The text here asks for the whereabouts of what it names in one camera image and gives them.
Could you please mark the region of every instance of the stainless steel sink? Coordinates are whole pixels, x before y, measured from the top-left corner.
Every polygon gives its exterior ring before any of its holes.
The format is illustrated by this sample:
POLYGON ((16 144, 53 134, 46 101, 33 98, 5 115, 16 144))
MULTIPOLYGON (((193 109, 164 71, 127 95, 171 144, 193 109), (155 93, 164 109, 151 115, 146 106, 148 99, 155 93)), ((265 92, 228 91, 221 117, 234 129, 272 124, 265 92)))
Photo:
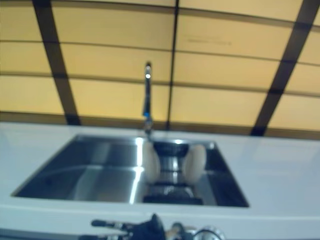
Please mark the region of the stainless steel sink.
POLYGON ((38 169, 12 195, 24 198, 248 207, 214 142, 156 139, 161 173, 148 184, 140 137, 78 135, 38 169), (205 174, 185 183, 182 164, 190 144, 206 149, 205 174))

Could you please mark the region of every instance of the wall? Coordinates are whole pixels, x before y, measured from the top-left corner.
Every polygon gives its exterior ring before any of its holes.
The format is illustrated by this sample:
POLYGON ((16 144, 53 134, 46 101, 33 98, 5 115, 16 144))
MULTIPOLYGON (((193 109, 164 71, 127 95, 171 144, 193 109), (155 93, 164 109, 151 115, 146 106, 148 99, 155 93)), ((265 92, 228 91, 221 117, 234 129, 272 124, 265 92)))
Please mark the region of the wall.
POLYGON ((1 1, 0 120, 320 139, 319 3, 134 2, 1 1))

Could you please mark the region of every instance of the faucet spout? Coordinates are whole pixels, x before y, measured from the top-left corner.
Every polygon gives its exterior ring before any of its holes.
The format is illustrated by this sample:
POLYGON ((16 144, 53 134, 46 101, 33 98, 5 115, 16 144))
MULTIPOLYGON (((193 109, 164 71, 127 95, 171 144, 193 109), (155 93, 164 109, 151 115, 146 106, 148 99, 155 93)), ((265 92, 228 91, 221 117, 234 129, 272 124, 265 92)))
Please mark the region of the faucet spout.
POLYGON ((144 68, 144 105, 142 115, 144 120, 144 132, 147 135, 148 140, 151 140, 151 132, 153 126, 153 120, 151 116, 151 63, 147 62, 144 68))

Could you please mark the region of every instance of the white countertop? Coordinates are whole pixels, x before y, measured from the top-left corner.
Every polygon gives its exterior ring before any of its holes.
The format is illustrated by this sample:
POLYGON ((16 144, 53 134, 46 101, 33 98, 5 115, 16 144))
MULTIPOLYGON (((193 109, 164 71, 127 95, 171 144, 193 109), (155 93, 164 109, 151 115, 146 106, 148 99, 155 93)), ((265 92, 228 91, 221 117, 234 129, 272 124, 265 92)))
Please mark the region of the white countertop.
POLYGON ((215 141, 250 207, 64 201, 12 192, 77 134, 142 136, 120 128, 0 123, 0 229, 98 234, 92 219, 139 223, 157 213, 166 228, 214 225, 231 240, 320 239, 320 141, 155 131, 160 138, 215 141))

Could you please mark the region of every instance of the yellow ceiling panel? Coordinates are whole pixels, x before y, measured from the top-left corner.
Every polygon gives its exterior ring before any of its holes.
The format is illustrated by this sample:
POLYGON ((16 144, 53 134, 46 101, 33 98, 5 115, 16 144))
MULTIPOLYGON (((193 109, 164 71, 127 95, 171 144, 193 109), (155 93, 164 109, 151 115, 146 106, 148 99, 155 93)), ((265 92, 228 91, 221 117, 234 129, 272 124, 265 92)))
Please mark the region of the yellow ceiling panel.
POLYGON ((125 3, 125 4, 142 4, 142 5, 155 5, 174 7, 175 0, 77 0, 79 2, 107 2, 107 3, 125 3))
POLYGON ((320 64, 320 29, 318 26, 312 27, 298 61, 300 63, 320 64))
POLYGON ((154 81, 170 80, 170 52, 74 44, 61 44, 61 48, 70 75, 143 81, 150 61, 154 81))
POLYGON ((295 21, 302 0, 181 0, 182 8, 295 21))
POLYGON ((315 16, 315 19, 313 21, 313 25, 318 25, 320 26, 320 9, 318 10, 316 16, 315 16))
POLYGON ((31 1, 1 1, 0 24, 0 40, 42 40, 31 1))
POLYGON ((290 33, 287 25, 180 15, 176 49, 280 60, 290 33))
POLYGON ((265 93, 173 87, 171 121, 253 126, 265 93))
POLYGON ((283 95, 269 128, 320 131, 320 98, 283 95))
POLYGON ((51 73, 42 43, 0 42, 0 59, 0 72, 51 73))
POLYGON ((320 66, 297 63, 285 92, 320 94, 320 66))
MULTIPOLYGON (((143 119, 144 85, 136 83, 71 79, 71 88, 80 116, 143 119)), ((152 116, 165 121, 168 113, 168 86, 152 86, 152 116)))
POLYGON ((62 114, 51 77, 0 75, 0 111, 62 114))
POLYGON ((174 82, 268 89, 279 62, 177 52, 174 82))
POLYGON ((172 48, 173 9, 90 2, 52 4, 61 42, 172 48))

